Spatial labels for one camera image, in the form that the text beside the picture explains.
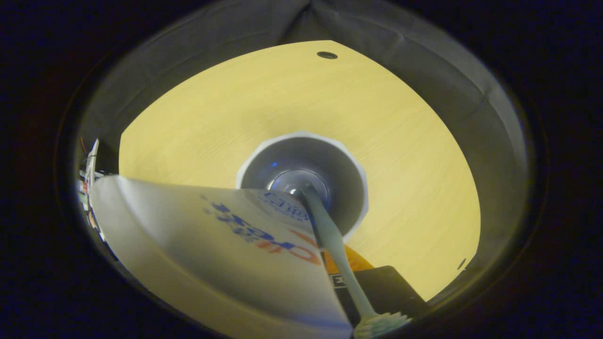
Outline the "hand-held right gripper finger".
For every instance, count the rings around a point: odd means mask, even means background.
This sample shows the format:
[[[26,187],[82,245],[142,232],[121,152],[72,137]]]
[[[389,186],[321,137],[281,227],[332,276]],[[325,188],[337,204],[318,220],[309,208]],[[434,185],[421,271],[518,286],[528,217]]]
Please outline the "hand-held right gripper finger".
[[[377,313],[401,313],[414,318],[429,311],[428,303],[393,266],[374,267],[348,246],[345,246],[345,253],[354,276]],[[327,251],[324,253],[324,264],[334,293],[349,322],[357,325],[360,322],[359,311],[353,303],[347,284]]]

